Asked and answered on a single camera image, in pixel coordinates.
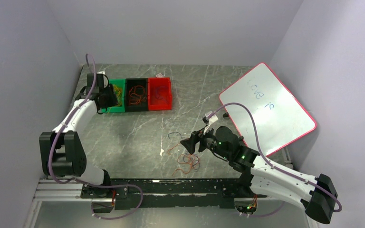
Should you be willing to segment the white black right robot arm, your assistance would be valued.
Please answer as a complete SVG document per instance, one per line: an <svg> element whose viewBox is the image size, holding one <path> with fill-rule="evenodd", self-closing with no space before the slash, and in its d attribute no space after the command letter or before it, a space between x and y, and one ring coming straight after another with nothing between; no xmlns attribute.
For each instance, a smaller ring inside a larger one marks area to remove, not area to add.
<svg viewBox="0 0 365 228"><path fill-rule="evenodd" d="M329 176L303 174L263 158L245 145L243 137L225 126L206 133L203 129L194 131L180 143L189 154L207 149L241 173L237 185L240 195L271 196L304 209L308 217L319 223L331 222L338 193Z"/></svg>

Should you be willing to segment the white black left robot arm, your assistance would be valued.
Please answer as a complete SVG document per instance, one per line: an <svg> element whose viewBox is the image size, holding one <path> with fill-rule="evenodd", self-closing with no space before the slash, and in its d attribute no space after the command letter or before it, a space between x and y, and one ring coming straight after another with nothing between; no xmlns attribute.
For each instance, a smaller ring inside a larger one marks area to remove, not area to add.
<svg viewBox="0 0 365 228"><path fill-rule="evenodd" d="M45 175L65 184L64 177L70 177L83 184L89 184L94 192L105 198L112 193L113 185L108 172L87 161L79 137L96 114L103 114L108 108L119 104L113 86L105 72L89 73L87 85L76 96L71 111L52 131L39 137L42 170Z"/></svg>

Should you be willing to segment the green plastic bin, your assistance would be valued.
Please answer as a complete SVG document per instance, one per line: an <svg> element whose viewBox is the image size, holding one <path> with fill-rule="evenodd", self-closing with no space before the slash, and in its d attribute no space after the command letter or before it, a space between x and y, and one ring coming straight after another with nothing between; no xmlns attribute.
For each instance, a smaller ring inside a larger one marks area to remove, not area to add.
<svg viewBox="0 0 365 228"><path fill-rule="evenodd" d="M102 109L102 113L124 113L124 96L125 96L125 78L109 79L109 83L114 86L115 93L117 95L119 104L117 106L110 107L108 109Z"/></svg>

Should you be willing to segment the black plastic bin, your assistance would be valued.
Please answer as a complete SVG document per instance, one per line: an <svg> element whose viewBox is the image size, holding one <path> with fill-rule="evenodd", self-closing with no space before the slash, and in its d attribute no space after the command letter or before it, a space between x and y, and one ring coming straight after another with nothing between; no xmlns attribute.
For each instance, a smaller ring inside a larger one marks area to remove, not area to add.
<svg viewBox="0 0 365 228"><path fill-rule="evenodd" d="M148 78L125 80L124 104L126 112L146 112L148 108Z"/></svg>

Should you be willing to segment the red plastic bin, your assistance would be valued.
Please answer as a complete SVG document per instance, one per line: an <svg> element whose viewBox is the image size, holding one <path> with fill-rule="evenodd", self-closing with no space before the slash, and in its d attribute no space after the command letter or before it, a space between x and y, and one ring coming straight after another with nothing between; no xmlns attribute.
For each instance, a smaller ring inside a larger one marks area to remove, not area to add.
<svg viewBox="0 0 365 228"><path fill-rule="evenodd" d="M148 78L148 108L149 111L172 110L173 95L169 77Z"/></svg>

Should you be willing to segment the small red white box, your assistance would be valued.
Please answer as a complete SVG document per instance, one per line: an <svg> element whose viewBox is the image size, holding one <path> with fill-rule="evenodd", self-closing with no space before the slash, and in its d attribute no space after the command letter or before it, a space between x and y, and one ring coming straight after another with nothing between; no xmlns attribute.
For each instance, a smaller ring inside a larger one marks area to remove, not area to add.
<svg viewBox="0 0 365 228"><path fill-rule="evenodd" d="M161 73L159 73L159 74L156 74L156 75L155 75L155 77L156 77L156 78L164 78L164 75L163 75L163 74L161 74Z"/></svg>

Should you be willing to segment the pink framed whiteboard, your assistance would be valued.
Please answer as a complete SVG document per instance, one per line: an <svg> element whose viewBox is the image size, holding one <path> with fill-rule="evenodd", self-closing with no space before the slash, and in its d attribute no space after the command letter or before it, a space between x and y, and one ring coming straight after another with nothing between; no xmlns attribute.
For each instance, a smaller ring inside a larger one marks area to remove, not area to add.
<svg viewBox="0 0 365 228"><path fill-rule="evenodd" d="M268 156L316 129L317 123L266 63L222 91L220 102L245 144Z"/></svg>

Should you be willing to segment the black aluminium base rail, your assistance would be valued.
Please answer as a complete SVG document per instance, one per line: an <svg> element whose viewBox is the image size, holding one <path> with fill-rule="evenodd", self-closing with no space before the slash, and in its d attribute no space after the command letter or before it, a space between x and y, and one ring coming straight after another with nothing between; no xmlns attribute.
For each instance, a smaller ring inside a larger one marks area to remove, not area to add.
<svg viewBox="0 0 365 228"><path fill-rule="evenodd" d="M76 181L65 185L42 179L35 201L89 202L95 213L139 208L218 207L234 209L254 201L255 194L236 178L113 179L112 188Z"/></svg>

